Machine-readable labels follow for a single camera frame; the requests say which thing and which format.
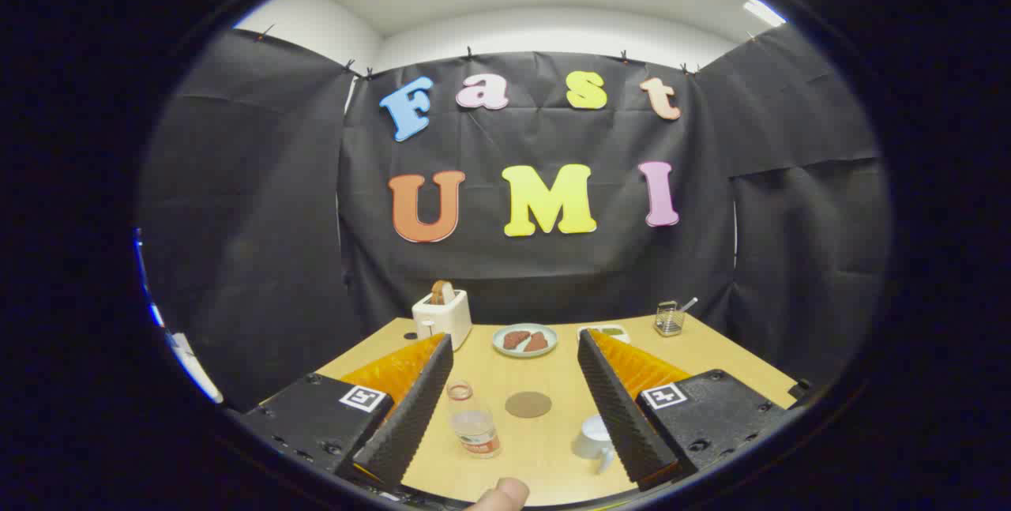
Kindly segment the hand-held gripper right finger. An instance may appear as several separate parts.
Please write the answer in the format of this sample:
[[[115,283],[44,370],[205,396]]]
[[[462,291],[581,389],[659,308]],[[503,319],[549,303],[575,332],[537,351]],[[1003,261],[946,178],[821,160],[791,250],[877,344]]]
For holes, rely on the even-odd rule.
[[[690,375],[596,329],[579,334],[577,359],[618,458],[642,490],[736,456],[787,416],[722,368]]]

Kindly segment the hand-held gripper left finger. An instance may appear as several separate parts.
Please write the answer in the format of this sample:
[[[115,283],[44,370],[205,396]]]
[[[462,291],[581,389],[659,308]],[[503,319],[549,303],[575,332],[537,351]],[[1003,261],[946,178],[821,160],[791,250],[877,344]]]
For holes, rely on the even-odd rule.
[[[323,475],[398,488],[453,367],[437,333],[335,379],[310,372],[237,421],[268,446]]]

